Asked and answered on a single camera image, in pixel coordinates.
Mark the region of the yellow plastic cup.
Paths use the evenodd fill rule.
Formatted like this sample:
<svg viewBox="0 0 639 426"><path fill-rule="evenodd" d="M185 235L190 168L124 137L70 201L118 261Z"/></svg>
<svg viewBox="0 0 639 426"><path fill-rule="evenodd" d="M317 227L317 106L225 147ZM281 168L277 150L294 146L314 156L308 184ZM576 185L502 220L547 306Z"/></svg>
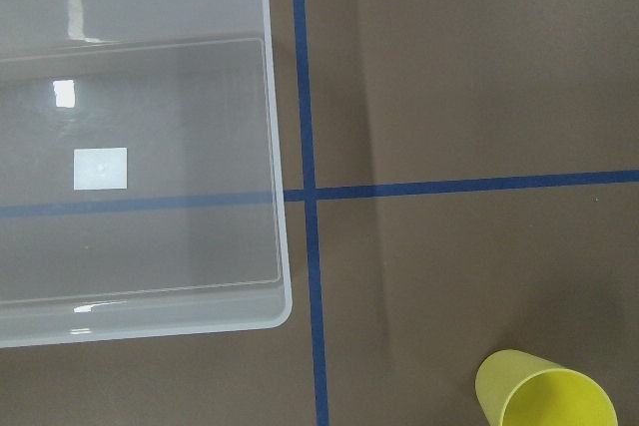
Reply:
<svg viewBox="0 0 639 426"><path fill-rule="evenodd" d="M523 351L487 356L475 394L490 425L616 425L610 397L589 376Z"/></svg>

